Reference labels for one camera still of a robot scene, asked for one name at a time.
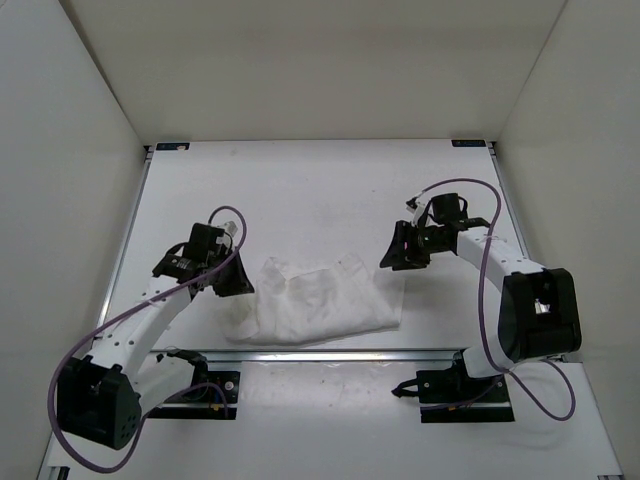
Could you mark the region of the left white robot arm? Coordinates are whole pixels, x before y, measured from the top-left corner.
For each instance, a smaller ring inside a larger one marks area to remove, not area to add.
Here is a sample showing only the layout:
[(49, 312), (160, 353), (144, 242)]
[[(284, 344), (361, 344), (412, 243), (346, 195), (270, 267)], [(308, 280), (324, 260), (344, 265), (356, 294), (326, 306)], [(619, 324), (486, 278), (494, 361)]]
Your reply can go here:
[(234, 222), (196, 223), (187, 241), (153, 268), (133, 314), (108, 328), (84, 356), (64, 361), (55, 383), (60, 430), (120, 450), (143, 417), (181, 392), (197, 398), (209, 387), (205, 357), (173, 348), (147, 361), (172, 321), (211, 289), (221, 298), (253, 292), (234, 243)]

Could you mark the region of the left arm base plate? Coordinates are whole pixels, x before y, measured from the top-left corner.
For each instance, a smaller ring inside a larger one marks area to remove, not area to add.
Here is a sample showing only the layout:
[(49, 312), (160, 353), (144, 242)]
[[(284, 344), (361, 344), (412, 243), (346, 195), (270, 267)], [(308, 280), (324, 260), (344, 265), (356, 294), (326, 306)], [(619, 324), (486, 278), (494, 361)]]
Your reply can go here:
[(173, 397), (151, 411), (151, 419), (221, 420), (236, 419), (240, 393), (241, 372), (233, 370), (209, 371), (206, 380), (219, 389), (204, 387)]

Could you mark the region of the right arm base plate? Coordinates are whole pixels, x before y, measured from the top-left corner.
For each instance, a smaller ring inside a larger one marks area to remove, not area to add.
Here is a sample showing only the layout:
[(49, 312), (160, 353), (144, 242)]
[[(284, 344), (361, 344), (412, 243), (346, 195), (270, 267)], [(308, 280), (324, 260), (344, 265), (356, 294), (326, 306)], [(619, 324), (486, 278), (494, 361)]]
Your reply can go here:
[(419, 370), (416, 380), (422, 424), (515, 421), (503, 375), (475, 379), (451, 367)]

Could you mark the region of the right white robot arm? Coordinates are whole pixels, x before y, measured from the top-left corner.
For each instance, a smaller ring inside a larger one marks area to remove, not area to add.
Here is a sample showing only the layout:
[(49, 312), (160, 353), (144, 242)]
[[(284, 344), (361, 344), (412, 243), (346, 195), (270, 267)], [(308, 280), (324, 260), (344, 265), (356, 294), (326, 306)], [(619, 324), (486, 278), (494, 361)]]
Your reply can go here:
[(393, 271), (426, 268), (435, 254), (452, 253), (476, 267), (479, 283), (491, 283), (500, 294), (495, 331), (479, 321), (481, 343), (462, 350), (461, 367), (448, 376), (449, 391), (471, 400), (484, 378), (512, 370), (533, 359), (575, 352), (582, 345), (574, 279), (564, 268), (547, 268), (525, 258), (493, 235), (493, 225), (468, 214), (468, 203), (456, 193), (426, 203), (407, 203), (411, 220), (399, 220), (380, 265)]

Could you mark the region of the white skirt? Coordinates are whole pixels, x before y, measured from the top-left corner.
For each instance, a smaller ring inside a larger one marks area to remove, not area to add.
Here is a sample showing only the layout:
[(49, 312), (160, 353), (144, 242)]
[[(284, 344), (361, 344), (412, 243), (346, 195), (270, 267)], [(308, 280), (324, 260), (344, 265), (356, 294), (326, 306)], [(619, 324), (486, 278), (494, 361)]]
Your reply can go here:
[(355, 253), (329, 263), (270, 257), (255, 292), (222, 301), (215, 318), (231, 342), (317, 344), (397, 329), (404, 292), (402, 277), (370, 271)]

